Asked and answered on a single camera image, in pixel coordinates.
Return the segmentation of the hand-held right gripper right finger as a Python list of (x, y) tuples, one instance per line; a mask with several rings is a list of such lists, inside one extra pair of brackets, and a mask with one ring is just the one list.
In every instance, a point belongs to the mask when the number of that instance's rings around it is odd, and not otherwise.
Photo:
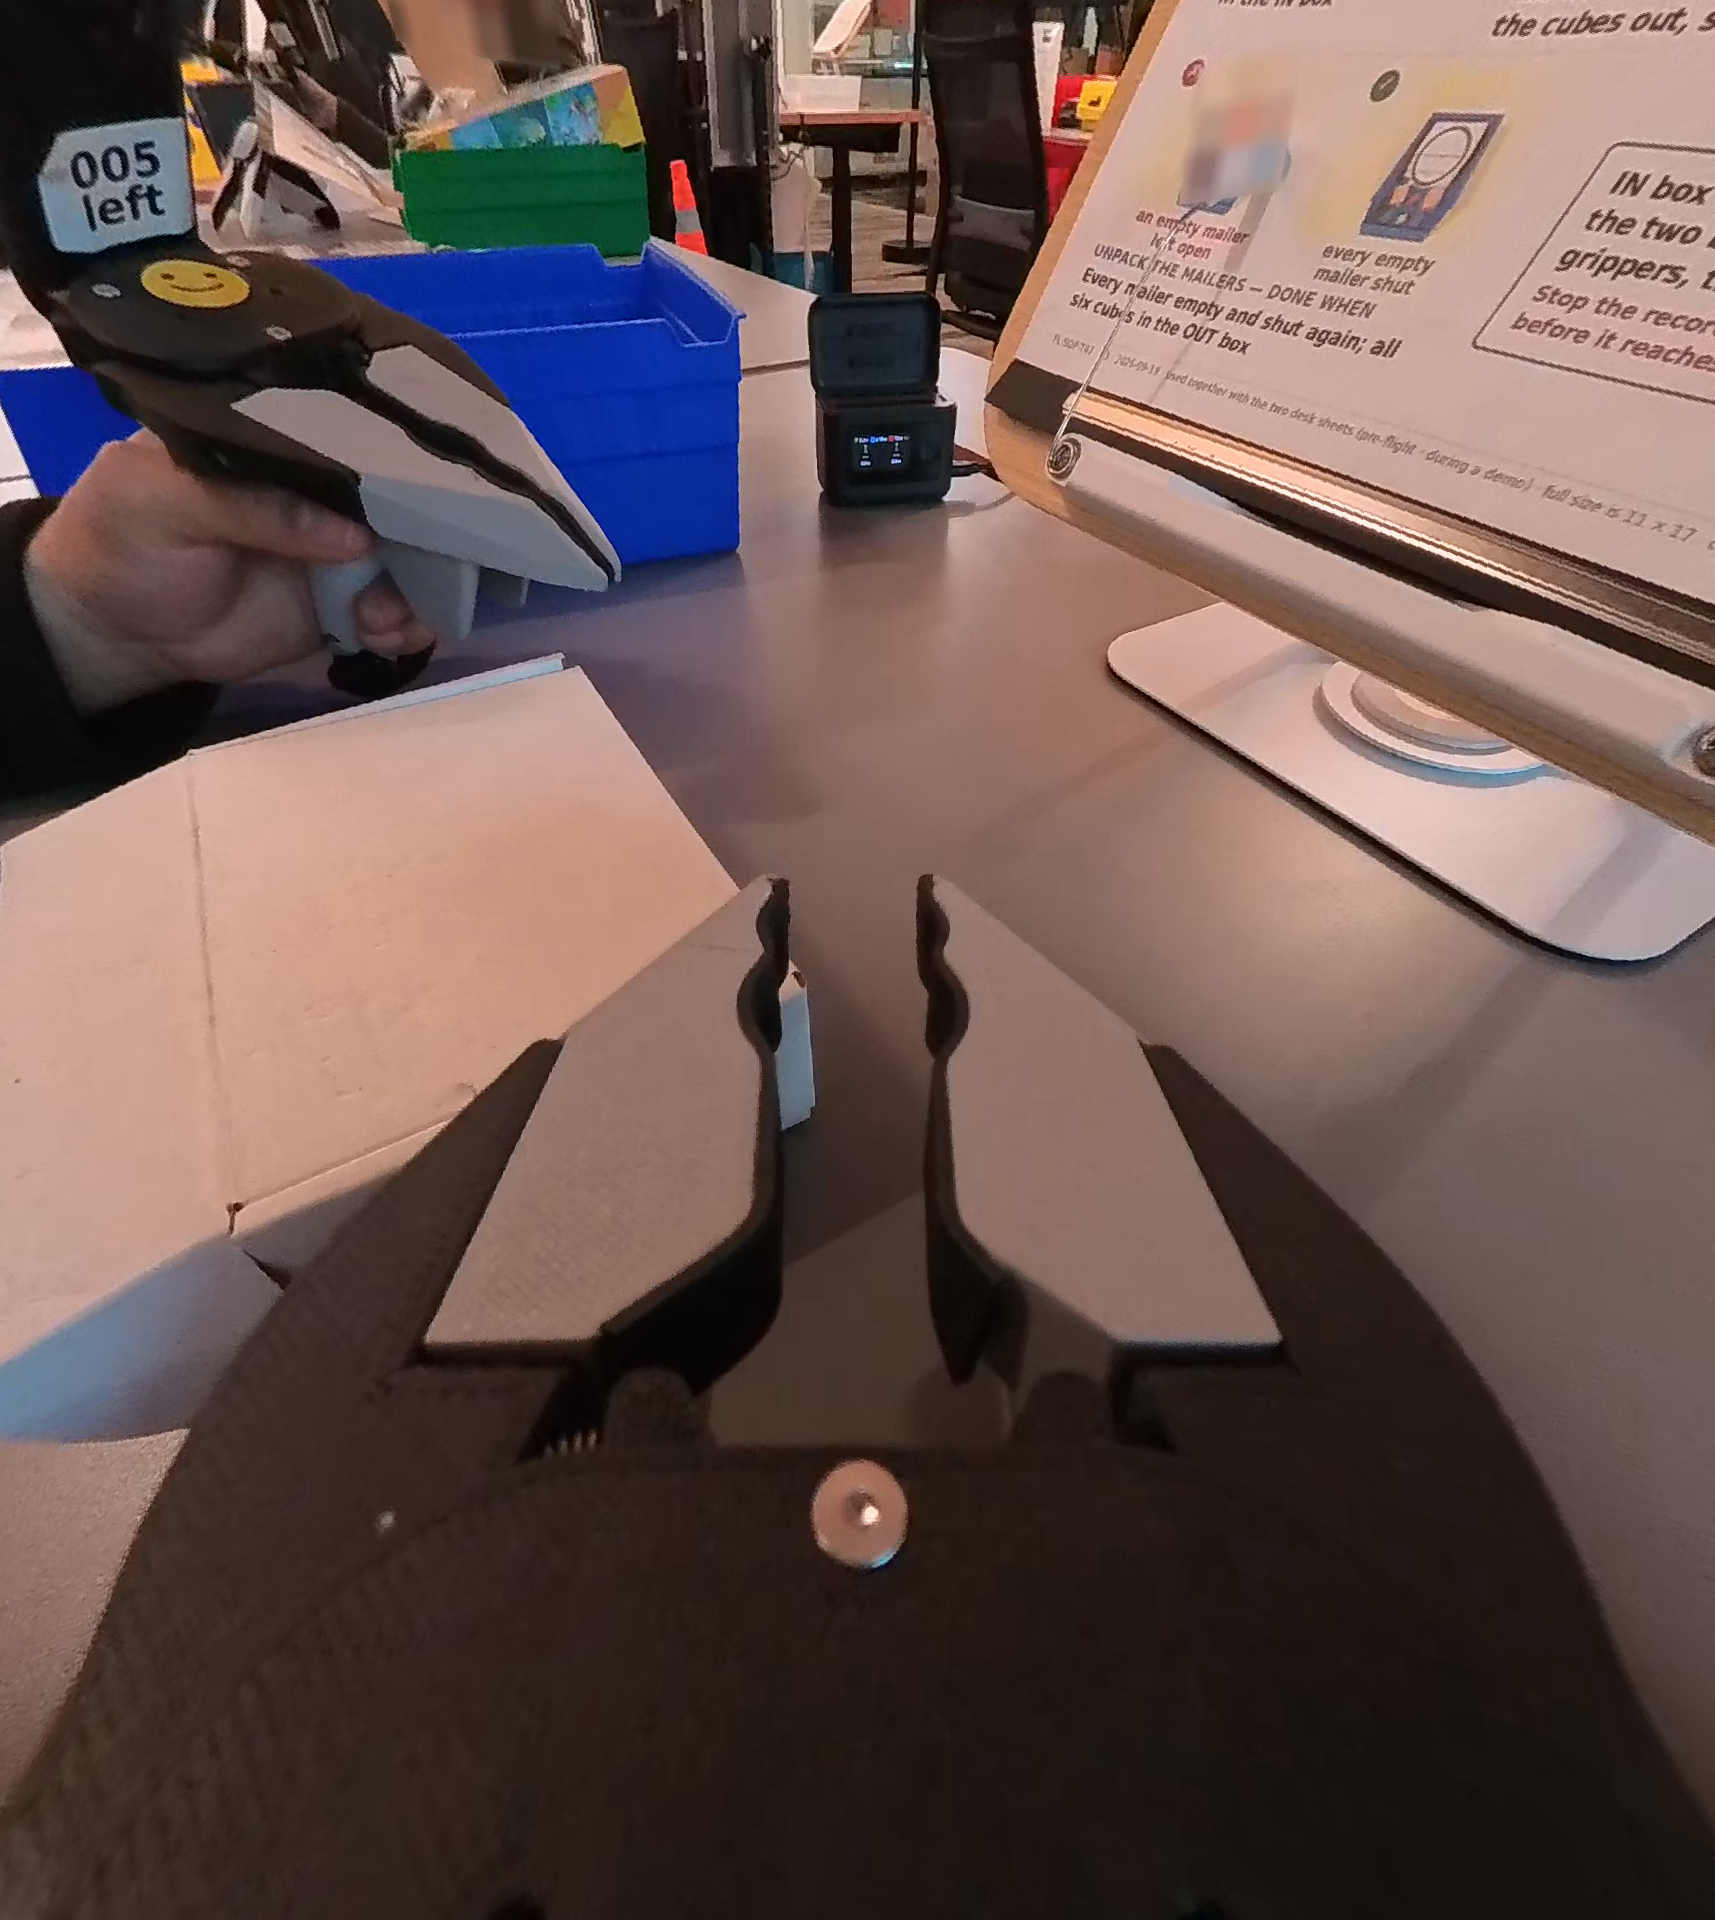
[(948, 1375), (1124, 1387), (1282, 1356), (1134, 1026), (940, 875), (918, 881), (918, 974), (926, 1290)]

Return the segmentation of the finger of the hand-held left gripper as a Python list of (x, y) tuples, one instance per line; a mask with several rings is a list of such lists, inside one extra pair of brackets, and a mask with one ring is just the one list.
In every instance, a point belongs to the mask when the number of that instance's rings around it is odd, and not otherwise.
[(372, 383), (269, 387), (233, 409), (348, 467), (370, 528), (394, 546), (582, 592), (624, 576), (598, 520), (574, 522), (516, 470), (416, 423)]
[(372, 354), (372, 387), (404, 407), (410, 420), (452, 438), (468, 453), (490, 456), (516, 470), (574, 522), (596, 520), (526, 420), (490, 381), (476, 378), (476, 369), (454, 368), (418, 346), (378, 348)]

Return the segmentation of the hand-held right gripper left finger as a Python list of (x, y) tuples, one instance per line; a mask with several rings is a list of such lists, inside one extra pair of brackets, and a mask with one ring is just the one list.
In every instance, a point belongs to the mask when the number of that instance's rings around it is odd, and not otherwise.
[(454, 1361), (730, 1373), (782, 1293), (790, 886), (760, 875), (574, 1023), (426, 1334)]

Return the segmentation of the blue plastic bin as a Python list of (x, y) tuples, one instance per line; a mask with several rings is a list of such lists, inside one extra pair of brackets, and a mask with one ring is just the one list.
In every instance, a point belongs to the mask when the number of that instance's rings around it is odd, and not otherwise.
[[(728, 553), (740, 541), (740, 315), (674, 251), (638, 261), (590, 246), (494, 251), (392, 251), (298, 260), (368, 302), (424, 323), (462, 350), (504, 396), (620, 567)], [(131, 438), (143, 381), (77, 365), (0, 369), (0, 405), (41, 495), (61, 498), (103, 447)], [(358, 483), (263, 421), (231, 411), (221, 387), (191, 423), (145, 421), (207, 477), (277, 486), (362, 517)], [(227, 441), (193, 428), (239, 428)]]

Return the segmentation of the white cardboard mailer box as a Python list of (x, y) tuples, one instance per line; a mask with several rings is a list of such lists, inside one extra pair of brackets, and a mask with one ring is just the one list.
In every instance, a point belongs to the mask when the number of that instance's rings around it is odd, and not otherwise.
[[(578, 668), (193, 751), (3, 847), (0, 1440), (187, 1428), (298, 1273), (746, 886)], [(780, 991), (780, 1127), (814, 1105)]]

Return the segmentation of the person's left hand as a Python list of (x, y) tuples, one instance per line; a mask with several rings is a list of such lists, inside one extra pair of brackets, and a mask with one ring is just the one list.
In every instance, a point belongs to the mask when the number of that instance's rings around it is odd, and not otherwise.
[(149, 429), (101, 450), (31, 541), (25, 580), (83, 716), (245, 683), (326, 646), (310, 573), (368, 528), (279, 488), (199, 477)]

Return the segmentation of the green plastic bin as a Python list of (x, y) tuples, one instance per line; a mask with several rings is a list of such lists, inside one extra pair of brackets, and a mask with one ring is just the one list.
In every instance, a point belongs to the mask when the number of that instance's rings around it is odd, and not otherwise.
[(652, 237), (646, 147), (404, 150), (392, 183), (426, 248), (588, 246), (634, 260)]

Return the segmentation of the colourful printed carton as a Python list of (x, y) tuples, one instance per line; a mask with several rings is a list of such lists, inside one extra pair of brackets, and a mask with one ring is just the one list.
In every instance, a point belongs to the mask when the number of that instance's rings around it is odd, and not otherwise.
[(584, 64), (496, 92), (440, 92), (402, 134), (408, 152), (516, 152), (646, 144), (630, 73)]

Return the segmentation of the black charging case with screen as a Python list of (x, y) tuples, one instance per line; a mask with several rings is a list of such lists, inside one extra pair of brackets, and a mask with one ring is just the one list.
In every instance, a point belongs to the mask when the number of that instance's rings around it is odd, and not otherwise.
[(958, 405), (940, 390), (938, 302), (822, 294), (808, 346), (824, 498), (838, 508), (940, 501), (956, 475)]

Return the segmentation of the wooden-top desk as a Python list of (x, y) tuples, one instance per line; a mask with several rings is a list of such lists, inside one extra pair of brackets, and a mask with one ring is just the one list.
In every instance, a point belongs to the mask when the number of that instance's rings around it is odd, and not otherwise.
[(916, 107), (780, 107), (778, 134), (786, 146), (804, 146), (822, 152), (830, 159), (828, 185), (828, 237), (832, 289), (848, 294), (854, 289), (854, 171), (856, 156), (880, 156), (892, 141), (892, 136), (904, 134), (908, 146), (908, 197), (904, 214), (904, 236), (896, 249), (886, 249), (898, 263), (922, 267), (928, 248), (918, 239), (920, 199), (924, 174), (918, 164), (918, 129), (922, 125)]

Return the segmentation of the instruction sheet on stand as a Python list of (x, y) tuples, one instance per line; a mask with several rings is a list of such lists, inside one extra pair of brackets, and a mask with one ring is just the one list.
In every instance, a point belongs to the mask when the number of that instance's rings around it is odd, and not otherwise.
[(1715, 918), (1715, 608), (1016, 357), (1162, 3), (1000, 348), (1038, 506), (1216, 601), (1110, 670), (1518, 932), (1606, 961)]

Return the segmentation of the black office chair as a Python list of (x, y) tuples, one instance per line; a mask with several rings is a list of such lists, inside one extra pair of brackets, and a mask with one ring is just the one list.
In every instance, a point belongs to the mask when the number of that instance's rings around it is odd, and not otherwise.
[(1002, 335), (1052, 210), (1030, 1), (928, 1), (922, 64), (938, 197), (926, 289), (946, 323)]

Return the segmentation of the printed instruction sheet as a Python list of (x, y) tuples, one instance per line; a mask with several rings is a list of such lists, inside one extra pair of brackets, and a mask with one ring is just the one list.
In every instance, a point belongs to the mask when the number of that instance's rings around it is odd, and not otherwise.
[(1016, 357), (1715, 610), (1715, 3), (1180, 3)]

